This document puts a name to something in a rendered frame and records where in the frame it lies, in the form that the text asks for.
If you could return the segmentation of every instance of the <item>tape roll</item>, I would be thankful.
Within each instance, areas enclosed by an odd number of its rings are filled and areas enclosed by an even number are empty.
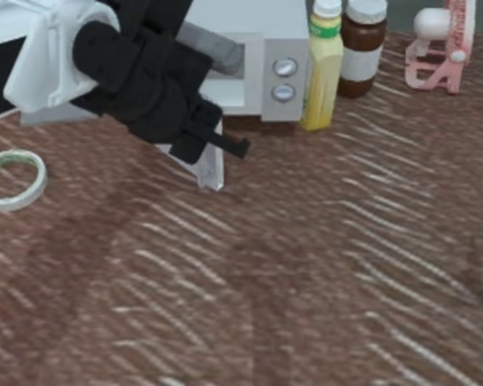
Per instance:
[[[47,167],[41,157],[25,150],[8,150],[0,153],[0,167],[7,163],[29,163],[37,169],[34,182],[22,193],[14,197],[0,199],[0,211],[17,211],[36,201],[47,186]]]

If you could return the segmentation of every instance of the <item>pink toy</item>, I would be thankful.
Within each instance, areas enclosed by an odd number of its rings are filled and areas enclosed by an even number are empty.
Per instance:
[[[418,90],[445,87],[450,94],[460,90],[461,74],[473,49],[476,0],[446,0],[445,8],[426,8],[415,17],[417,39],[406,50],[406,83]],[[445,50],[430,49],[432,41],[445,41]],[[440,57],[441,64],[419,59]],[[419,70],[429,71],[426,79]]]

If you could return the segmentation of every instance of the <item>silver knob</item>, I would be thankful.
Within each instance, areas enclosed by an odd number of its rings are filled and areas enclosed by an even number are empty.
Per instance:
[[[299,65],[293,59],[281,59],[274,63],[275,75],[286,78],[292,76],[297,72]]]
[[[289,84],[281,84],[272,89],[272,97],[277,102],[288,102],[295,97],[295,89]]]

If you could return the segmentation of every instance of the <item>robotic arm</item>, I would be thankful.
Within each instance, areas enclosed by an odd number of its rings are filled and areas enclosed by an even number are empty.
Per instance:
[[[242,55],[184,22],[191,3],[0,0],[0,44],[24,38],[3,97],[24,113],[69,102],[108,114],[146,142],[171,145],[187,164],[208,143],[243,158],[249,142],[216,133],[222,111],[199,94],[212,68],[236,72]],[[198,43],[199,33],[214,43]]]

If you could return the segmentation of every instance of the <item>brown table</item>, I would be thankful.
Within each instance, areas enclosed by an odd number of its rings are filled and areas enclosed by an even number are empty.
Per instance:
[[[410,41],[328,131],[227,119],[218,194],[108,119],[0,121],[50,169],[0,214],[0,386],[483,385],[483,35],[456,97]]]

